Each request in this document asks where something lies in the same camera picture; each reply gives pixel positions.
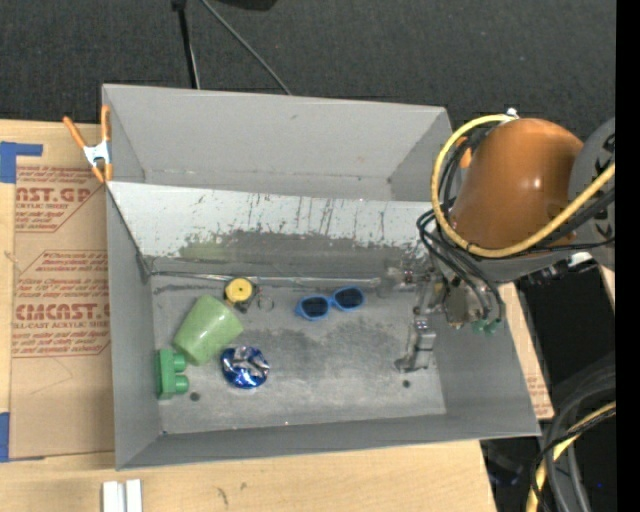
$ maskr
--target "black carpet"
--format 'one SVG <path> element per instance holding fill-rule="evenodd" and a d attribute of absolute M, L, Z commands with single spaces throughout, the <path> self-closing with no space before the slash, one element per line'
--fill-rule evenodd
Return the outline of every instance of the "black carpet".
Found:
<path fill-rule="evenodd" d="M 615 115 L 614 0 L 211 3 L 296 95 L 445 106 L 454 128 L 515 107 L 583 140 Z M 187 19 L 203 89 L 282 94 L 197 0 Z M 96 122 L 104 82 L 189 87 L 170 0 L 0 0 L 1 118 Z M 595 280 L 591 272 L 528 292 L 563 378 L 579 369 L 562 348 L 568 332 L 576 338 L 572 326 L 584 327 L 580 361 L 613 346 Z M 589 327 L 594 315 L 599 328 Z M 521 510 L 521 493 L 497 497 L 500 510 Z"/>

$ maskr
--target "green plastic block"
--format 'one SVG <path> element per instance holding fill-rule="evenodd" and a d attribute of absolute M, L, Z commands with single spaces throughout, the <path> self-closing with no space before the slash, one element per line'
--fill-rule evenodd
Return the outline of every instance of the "green plastic block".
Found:
<path fill-rule="evenodd" d="M 486 325 L 486 320 L 476 320 L 475 322 L 471 323 L 471 329 L 475 334 L 482 334 Z"/>
<path fill-rule="evenodd" d="M 240 320 L 230 308 L 211 295 L 202 295 L 178 329 L 173 346 L 189 364 L 200 366 L 220 354 L 242 331 Z"/>
<path fill-rule="evenodd" d="M 189 379 L 186 375 L 179 375 L 187 368 L 183 354 L 174 353 L 169 348 L 156 352 L 156 394 L 158 399 L 167 400 L 173 395 L 182 395 L 189 391 Z"/>

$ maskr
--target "wooden surface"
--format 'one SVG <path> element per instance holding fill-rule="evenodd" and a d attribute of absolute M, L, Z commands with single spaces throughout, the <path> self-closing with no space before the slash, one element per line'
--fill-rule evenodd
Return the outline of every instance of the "wooden surface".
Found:
<path fill-rule="evenodd" d="M 609 300 L 611 301 L 611 307 L 613 312 L 616 311 L 616 273 L 613 270 L 609 270 L 606 267 L 600 265 L 600 276 L 602 277 L 602 284 L 607 291 Z"/>
<path fill-rule="evenodd" d="M 536 354 L 529 322 L 522 309 L 520 298 L 515 284 L 509 283 L 500 286 L 500 295 L 505 303 L 506 316 L 511 327 L 513 343 L 520 360 L 522 373 L 527 382 L 527 389 L 531 396 L 531 403 L 540 420 L 550 419 L 554 415 L 553 405 L 549 397 L 549 391 L 540 368 L 540 361 Z"/>
<path fill-rule="evenodd" d="M 81 126 L 81 130 L 89 143 L 95 143 L 96 126 Z M 43 157 L 56 162 L 73 164 L 80 152 L 69 151 L 69 135 L 62 123 L 0 121 L 0 139 L 46 142 Z M 0 226 L 11 208 L 7 204 L 0 203 Z M 4 277 L 4 267 L 0 271 Z M 549 417 L 553 411 L 515 287 L 504 286 L 501 292 L 536 412 L 541 418 Z M 0 347 L 4 351 L 0 352 L 2 370 L 8 364 L 10 347 L 6 334 L 0 338 Z M 249 507 L 285 511 L 496 510 L 480 445 L 475 441 L 121 473 L 113 471 L 113 465 L 112 453 L 0 465 L 0 511 L 97 511 L 102 482 L 133 478 L 143 481 L 145 512 Z"/>

